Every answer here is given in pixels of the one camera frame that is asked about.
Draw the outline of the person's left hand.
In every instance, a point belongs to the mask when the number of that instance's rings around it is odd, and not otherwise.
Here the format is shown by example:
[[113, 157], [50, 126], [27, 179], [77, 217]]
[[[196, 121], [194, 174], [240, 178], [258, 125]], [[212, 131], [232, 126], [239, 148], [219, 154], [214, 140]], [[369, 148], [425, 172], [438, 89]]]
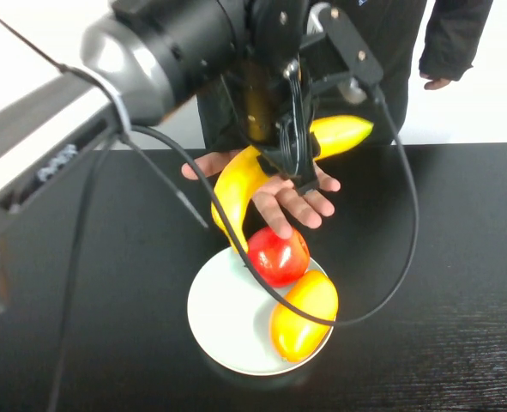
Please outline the person's left hand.
[[419, 76], [425, 81], [423, 89], [426, 91], [436, 91], [449, 86], [454, 80], [443, 77], [429, 76], [426, 73], [419, 73]]

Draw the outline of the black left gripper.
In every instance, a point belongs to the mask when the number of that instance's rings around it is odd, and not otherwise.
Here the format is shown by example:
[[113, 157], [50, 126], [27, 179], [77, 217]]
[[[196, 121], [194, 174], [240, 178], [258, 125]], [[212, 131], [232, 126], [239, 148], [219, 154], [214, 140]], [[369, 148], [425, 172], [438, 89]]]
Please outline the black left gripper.
[[275, 68], [253, 58], [234, 66], [234, 119], [244, 144], [257, 148], [263, 172], [290, 179], [303, 196], [318, 188], [318, 178], [311, 137], [305, 127], [297, 130], [293, 120], [292, 78], [299, 86], [304, 119], [312, 120], [310, 73], [298, 54]]

